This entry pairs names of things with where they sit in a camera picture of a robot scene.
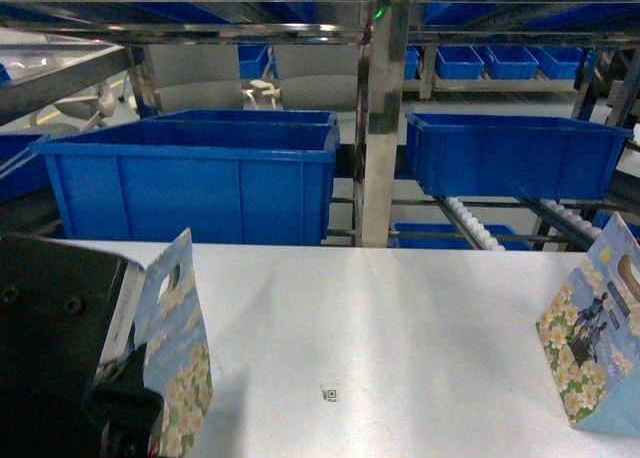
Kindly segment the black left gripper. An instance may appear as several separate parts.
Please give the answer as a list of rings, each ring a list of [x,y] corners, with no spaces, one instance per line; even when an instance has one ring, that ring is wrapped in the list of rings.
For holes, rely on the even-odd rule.
[[[140,264],[25,235],[1,239],[1,453],[156,457],[161,395],[134,341]]]

